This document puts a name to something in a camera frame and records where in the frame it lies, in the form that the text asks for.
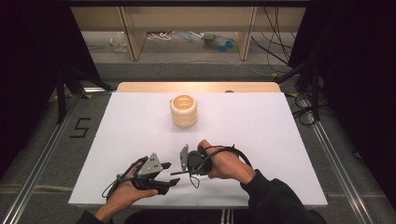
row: beige cylindrical object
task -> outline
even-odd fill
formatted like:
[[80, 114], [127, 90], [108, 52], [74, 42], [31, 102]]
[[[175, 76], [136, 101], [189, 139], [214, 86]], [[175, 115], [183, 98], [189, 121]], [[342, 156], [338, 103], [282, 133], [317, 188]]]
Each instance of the beige cylindrical object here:
[[198, 119], [197, 102], [189, 95], [179, 95], [171, 100], [172, 121], [179, 127], [192, 126]]

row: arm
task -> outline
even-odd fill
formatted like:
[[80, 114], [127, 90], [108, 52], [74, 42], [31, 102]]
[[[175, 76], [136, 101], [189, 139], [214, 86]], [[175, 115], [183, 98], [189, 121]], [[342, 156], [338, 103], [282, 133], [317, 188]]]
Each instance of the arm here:
[[[211, 154], [219, 147], [203, 140], [198, 145]], [[249, 195], [248, 206], [257, 223], [319, 223], [309, 214], [288, 185], [278, 179], [267, 180], [259, 170], [253, 170], [232, 152], [224, 151], [212, 158], [210, 178], [232, 178], [241, 183]]]
[[[131, 169], [129, 175], [140, 166], [142, 163], [139, 162], [134, 168]], [[108, 201], [95, 213], [92, 214], [84, 211], [77, 224], [85, 223], [107, 223], [123, 209], [127, 208], [137, 200], [142, 198], [152, 197], [157, 195], [156, 189], [139, 190], [136, 189], [130, 180], [125, 180], [117, 187], [117, 189], [111, 194]]]

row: white tabletop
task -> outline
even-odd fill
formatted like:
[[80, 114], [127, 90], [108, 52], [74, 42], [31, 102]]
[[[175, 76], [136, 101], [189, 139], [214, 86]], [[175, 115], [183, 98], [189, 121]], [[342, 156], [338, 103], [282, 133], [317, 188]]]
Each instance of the white tabletop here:
[[[171, 119], [169, 102], [181, 92], [112, 93], [69, 203], [104, 204], [104, 189], [139, 158], [158, 155], [172, 162], [156, 180], [168, 181], [181, 171], [179, 152], [206, 139], [212, 145], [243, 151], [253, 168], [287, 183], [307, 207], [327, 205], [283, 93], [188, 93], [198, 104], [198, 121], [187, 129]], [[166, 195], [134, 204], [146, 208], [246, 208], [248, 195], [234, 180], [199, 176], [196, 189], [188, 175]]]

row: person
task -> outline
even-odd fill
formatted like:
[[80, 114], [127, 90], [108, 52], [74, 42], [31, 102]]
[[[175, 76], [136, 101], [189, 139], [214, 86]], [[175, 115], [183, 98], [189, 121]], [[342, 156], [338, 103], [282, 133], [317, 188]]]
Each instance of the person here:
[[[205, 139], [198, 147], [205, 148], [208, 155], [219, 150], [220, 147], [212, 147]], [[250, 166], [243, 163], [230, 151], [222, 151], [211, 158], [213, 168], [209, 172], [209, 178], [234, 179], [240, 182], [243, 190], [249, 196], [247, 213], [242, 213], [241, 223], [326, 223], [324, 218], [315, 211], [305, 210], [300, 199], [294, 191], [285, 183], [278, 179], [267, 180], [260, 170], [253, 170]], [[141, 165], [137, 164], [132, 171]], [[109, 200], [104, 204], [95, 215], [84, 211], [78, 224], [85, 223], [107, 223], [117, 213], [130, 206], [134, 202], [157, 195], [156, 189], [138, 190], [135, 189], [131, 181], [122, 182], [113, 192]], [[156, 217], [153, 212], [161, 213], [161, 210], [143, 210], [132, 214], [125, 223], [151, 223], [147, 217]], [[164, 219], [161, 223], [190, 223], [187, 218], [180, 221]]]

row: black sweater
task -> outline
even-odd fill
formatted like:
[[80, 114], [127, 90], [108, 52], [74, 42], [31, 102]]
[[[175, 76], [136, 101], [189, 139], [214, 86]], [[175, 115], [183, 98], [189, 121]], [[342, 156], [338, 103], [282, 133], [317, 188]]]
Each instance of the black sweater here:
[[[246, 185], [241, 184], [249, 195], [248, 207], [255, 223], [325, 223], [317, 213], [305, 210], [294, 191], [278, 179], [267, 180], [259, 170]], [[84, 211], [78, 224], [103, 224], [93, 214]]]

